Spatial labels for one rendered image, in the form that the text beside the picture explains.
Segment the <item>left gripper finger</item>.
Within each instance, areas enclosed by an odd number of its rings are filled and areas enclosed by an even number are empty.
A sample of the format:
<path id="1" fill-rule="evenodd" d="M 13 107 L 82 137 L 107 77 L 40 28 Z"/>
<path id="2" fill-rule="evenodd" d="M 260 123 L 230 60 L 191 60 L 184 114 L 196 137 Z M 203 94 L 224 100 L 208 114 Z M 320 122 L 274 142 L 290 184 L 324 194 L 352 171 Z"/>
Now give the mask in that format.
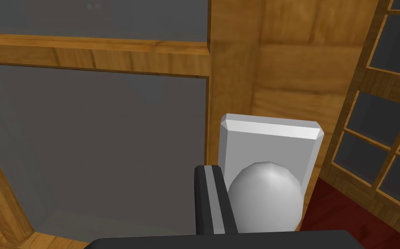
<path id="1" fill-rule="evenodd" d="M 194 170 L 197 235 L 238 233 L 221 168 L 200 165 Z"/>

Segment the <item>grey round door knob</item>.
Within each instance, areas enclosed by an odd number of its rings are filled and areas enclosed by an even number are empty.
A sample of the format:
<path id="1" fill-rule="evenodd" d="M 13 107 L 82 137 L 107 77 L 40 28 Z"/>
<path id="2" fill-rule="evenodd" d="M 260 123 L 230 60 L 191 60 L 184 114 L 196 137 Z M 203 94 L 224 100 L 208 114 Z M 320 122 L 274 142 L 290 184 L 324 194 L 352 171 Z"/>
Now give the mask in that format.
<path id="1" fill-rule="evenodd" d="M 296 230 L 323 138 L 315 121 L 223 116 L 218 165 L 239 233 Z"/>

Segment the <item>wooden door leaf with glass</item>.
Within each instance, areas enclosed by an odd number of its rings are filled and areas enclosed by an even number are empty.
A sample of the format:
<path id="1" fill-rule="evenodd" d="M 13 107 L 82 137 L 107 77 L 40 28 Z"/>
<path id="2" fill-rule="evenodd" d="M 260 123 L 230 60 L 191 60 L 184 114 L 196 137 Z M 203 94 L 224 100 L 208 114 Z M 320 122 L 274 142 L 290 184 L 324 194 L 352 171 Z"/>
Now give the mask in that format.
<path id="1" fill-rule="evenodd" d="M 249 114 L 266 83 L 271 48 L 359 49 L 379 0 L 208 0 L 208 39 L 158 41 L 0 32 L 0 65 L 207 79 L 205 163 L 218 162 L 219 121 Z M 0 167 L 0 249 L 65 249 L 74 242 L 35 232 Z"/>

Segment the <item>wooden lattice window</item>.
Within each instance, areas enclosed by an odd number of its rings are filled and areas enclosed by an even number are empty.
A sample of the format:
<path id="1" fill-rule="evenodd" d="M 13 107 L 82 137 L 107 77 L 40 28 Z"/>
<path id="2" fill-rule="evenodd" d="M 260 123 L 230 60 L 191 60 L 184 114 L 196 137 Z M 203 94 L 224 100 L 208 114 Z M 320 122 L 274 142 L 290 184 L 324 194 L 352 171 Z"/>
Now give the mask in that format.
<path id="1" fill-rule="evenodd" d="M 340 219 L 360 240 L 400 236 L 400 0 L 378 1 L 320 178 L 353 203 Z"/>

